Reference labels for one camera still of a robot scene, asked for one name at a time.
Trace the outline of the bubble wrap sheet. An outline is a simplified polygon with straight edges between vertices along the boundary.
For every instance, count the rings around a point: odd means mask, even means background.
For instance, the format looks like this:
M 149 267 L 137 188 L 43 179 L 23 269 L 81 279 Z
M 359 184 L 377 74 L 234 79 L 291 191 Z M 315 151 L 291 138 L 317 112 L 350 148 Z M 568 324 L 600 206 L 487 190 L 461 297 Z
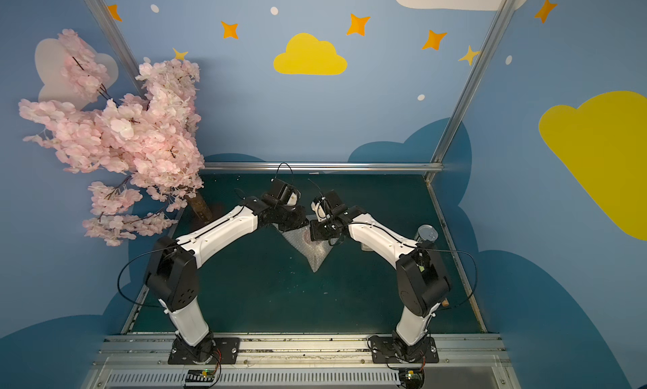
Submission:
M 312 241 L 309 223 L 310 219 L 306 220 L 303 227 L 291 231 L 283 231 L 277 224 L 274 224 L 274 227 L 298 252 L 303 254 L 311 270 L 316 273 L 340 239 L 335 237 L 324 241 Z

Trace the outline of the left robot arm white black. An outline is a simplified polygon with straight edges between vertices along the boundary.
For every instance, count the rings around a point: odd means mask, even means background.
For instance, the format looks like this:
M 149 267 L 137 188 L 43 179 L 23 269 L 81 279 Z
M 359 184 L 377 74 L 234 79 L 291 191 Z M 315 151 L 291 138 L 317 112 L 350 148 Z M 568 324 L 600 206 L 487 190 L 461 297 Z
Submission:
M 202 315 L 198 302 L 198 270 L 216 253 L 267 225 L 290 232 L 308 225 L 299 195 L 286 198 L 269 194 L 249 197 L 221 218 L 201 229 L 176 239 L 164 237 L 154 246 L 144 274 L 144 284 L 158 298 L 165 314 L 175 326 L 170 365 L 218 365 L 236 362 L 239 342 L 226 345 L 215 338 Z

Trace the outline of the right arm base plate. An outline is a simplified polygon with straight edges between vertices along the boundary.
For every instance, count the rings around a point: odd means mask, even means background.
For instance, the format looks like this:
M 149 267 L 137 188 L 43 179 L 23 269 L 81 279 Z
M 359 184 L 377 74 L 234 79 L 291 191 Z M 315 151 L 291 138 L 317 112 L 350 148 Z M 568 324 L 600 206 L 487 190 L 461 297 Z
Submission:
M 401 338 L 373 335 L 367 346 L 374 364 L 437 364 L 439 355 L 434 338 L 426 335 L 415 345 Z

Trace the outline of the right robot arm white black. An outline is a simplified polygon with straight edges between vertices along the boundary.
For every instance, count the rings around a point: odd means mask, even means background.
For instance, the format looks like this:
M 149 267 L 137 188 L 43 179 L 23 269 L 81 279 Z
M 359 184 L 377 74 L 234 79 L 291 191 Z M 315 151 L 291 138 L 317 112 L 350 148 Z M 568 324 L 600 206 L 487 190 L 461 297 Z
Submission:
M 428 325 L 452 290 L 446 264 L 430 242 L 402 237 L 359 207 L 314 210 L 311 239 L 327 241 L 350 237 L 393 266 L 404 309 L 393 333 L 394 357 L 421 362 L 431 347 Z

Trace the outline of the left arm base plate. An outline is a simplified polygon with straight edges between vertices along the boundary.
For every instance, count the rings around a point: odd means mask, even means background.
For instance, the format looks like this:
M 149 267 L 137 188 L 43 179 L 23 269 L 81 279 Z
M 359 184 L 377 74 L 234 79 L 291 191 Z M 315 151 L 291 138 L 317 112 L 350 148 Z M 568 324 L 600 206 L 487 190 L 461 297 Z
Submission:
M 241 340 L 233 337 L 207 335 L 196 346 L 190 346 L 179 335 L 176 336 L 169 365 L 234 365 L 239 354 Z

